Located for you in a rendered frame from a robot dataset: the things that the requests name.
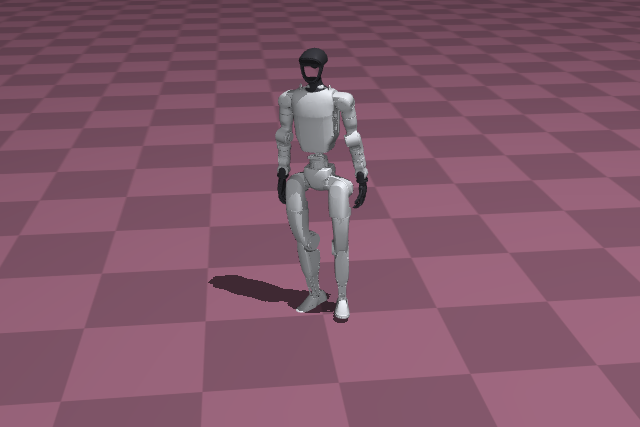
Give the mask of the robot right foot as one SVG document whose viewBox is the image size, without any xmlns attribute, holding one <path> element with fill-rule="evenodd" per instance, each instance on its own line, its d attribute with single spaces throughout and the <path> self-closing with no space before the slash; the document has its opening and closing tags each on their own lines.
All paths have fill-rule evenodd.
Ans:
<svg viewBox="0 0 640 427">
<path fill-rule="evenodd" d="M 327 300 L 327 295 L 325 291 L 320 289 L 320 295 L 317 297 L 313 297 L 314 295 L 308 295 L 307 298 L 296 308 L 297 312 L 303 313 L 309 310 L 314 309 L 319 304 L 325 302 Z"/>
</svg>

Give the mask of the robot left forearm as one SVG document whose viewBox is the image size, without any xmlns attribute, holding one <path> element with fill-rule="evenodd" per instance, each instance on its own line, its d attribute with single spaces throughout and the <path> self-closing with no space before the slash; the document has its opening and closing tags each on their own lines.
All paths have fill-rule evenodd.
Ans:
<svg viewBox="0 0 640 427">
<path fill-rule="evenodd" d="M 350 154 L 352 155 L 352 161 L 355 168 L 355 177 L 357 178 L 358 172 L 363 172 L 364 179 L 365 179 L 368 175 L 368 170 L 366 168 L 366 160 L 364 156 L 362 139 L 358 132 L 357 134 L 358 134 L 358 140 L 359 140 L 360 146 L 350 147 L 349 150 L 350 150 Z"/>
</svg>

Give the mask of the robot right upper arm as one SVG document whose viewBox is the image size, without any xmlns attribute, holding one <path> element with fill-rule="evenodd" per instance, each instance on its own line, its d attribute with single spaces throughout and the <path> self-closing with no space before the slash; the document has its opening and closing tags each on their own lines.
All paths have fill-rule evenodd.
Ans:
<svg viewBox="0 0 640 427">
<path fill-rule="evenodd" d="M 295 90 L 287 90 L 278 98 L 281 128 L 277 130 L 275 138 L 284 144 L 289 144 L 294 138 L 292 133 L 293 110 L 291 102 L 294 91 Z"/>
</svg>

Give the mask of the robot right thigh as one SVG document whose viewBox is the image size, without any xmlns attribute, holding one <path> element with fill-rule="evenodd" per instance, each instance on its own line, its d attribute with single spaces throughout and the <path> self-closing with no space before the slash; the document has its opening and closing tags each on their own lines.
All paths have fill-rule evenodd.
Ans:
<svg viewBox="0 0 640 427">
<path fill-rule="evenodd" d="M 305 192 L 309 188 L 305 185 L 304 172 L 293 174 L 286 182 L 286 212 L 290 228 L 297 242 L 302 243 L 304 249 L 317 249 L 320 236 L 309 230 L 309 208 Z"/>
</svg>

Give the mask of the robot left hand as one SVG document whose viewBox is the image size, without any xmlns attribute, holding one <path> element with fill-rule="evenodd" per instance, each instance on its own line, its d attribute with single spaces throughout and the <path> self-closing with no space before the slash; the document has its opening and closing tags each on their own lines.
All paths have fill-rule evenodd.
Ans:
<svg viewBox="0 0 640 427">
<path fill-rule="evenodd" d="M 358 172 L 357 173 L 357 180 L 356 182 L 359 183 L 359 195 L 357 197 L 357 199 L 355 200 L 355 206 L 353 208 L 358 208 L 360 207 L 366 197 L 366 192 L 367 192 L 367 184 L 366 182 L 368 181 L 368 178 L 366 177 L 364 179 L 364 173 L 363 172 Z"/>
</svg>

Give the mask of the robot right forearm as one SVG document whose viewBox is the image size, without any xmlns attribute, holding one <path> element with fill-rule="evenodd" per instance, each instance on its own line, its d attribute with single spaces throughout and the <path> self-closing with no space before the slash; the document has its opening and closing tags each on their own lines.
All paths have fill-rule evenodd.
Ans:
<svg viewBox="0 0 640 427">
<path fill-rule="evenodd" d="M 275 134 L 276 135 L 276 134 Z M 291 143 L 284 144 L 276 140 L 277 149 L 278 149 L 278 168 L 277 172 L 279 172 L 280 168 L 284 168 L 286 170 L 286 175 L 290 172 L 290 149 Z M 286 176 L 285 175 L 285 176 Z"/>
</svg>

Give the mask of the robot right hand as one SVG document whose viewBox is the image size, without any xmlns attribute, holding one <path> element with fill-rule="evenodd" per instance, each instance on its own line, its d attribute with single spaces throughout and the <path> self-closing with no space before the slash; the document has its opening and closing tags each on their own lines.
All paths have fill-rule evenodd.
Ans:
<svg viewBox="0 0 640 427">
<path fill-rule="evenodd" d="M 286 175 L 286 170 L 284 168 L 280 168 L 279 172 L 277 174 L 277 177 L 279 178 L 279 180 L 278 180 L 278 195 L 279 195 L 279 200 L 283 204 L 286 204 L 286 197 L 285 197 L 286 178 L 289 176 L 289 173 L 286 176 L 285 175 Z"/>
</svg>

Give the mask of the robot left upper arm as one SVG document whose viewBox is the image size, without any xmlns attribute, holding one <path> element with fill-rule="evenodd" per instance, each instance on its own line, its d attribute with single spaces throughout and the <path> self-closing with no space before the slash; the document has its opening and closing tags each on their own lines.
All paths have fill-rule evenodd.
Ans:
<svg viewBox="0 0 640 427">
<path fill-rule="evenodd" d="M 347 92 L 334 92 L 334 105 L 341 111 L 343 124 L 347 134 L 344 135 L 347 147 L 360 146 L 357 134 L 357 117 L 355 111 L 355 99 Z"/>
</svg>

